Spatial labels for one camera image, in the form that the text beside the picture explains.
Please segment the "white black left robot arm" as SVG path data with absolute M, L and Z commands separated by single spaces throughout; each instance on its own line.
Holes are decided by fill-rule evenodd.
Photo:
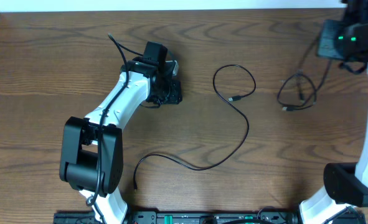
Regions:
M 123 223 L 128 211 L 118 184 L 123 172 L 122 134 L 144 101 L 177 105 L 182 101 L 179 68 L 167 60 L 168 49 L 148 42 L 143 54 L 125 60 L 118 83 L 84 118 L 70 117 L 64 126 L 60 179 L 79 191 L 101 223 Z

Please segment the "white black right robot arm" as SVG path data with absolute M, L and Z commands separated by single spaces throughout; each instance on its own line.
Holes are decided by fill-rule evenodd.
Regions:
M 317 55 L 337 60 L 342 69 L 368 81 L 368 1 L 345 0 L 340 20 L 326 20 L 319 36 Z M 364 143 L 356 162 L 333 162 L 325 166 L 323 186 L 299 204 L 299 223 L 334 223 L 349 212 L 363 223 L 355 209 L 368 208 L 368 107 Z

